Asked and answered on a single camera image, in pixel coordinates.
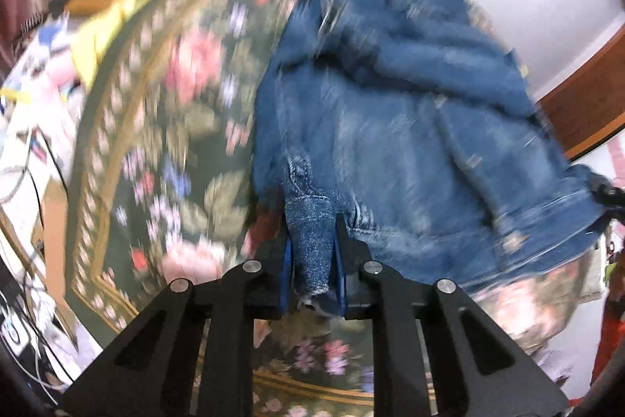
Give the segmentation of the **orange sleeve forearm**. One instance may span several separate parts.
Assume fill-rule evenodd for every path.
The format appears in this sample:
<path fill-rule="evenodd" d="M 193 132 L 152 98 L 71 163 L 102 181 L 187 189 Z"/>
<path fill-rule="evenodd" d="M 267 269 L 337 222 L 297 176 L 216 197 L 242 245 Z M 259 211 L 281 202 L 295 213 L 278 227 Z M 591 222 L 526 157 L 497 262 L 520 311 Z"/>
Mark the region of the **orange sleeve forearm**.
<path fill-rule="evenodd" d="M 605 300 L 601 338 L 598 343 L 591 382 L 604 372 L 613 353 L 624 339 L 624 251 L 619 251 L 608 274 L 608 295 Z"/>

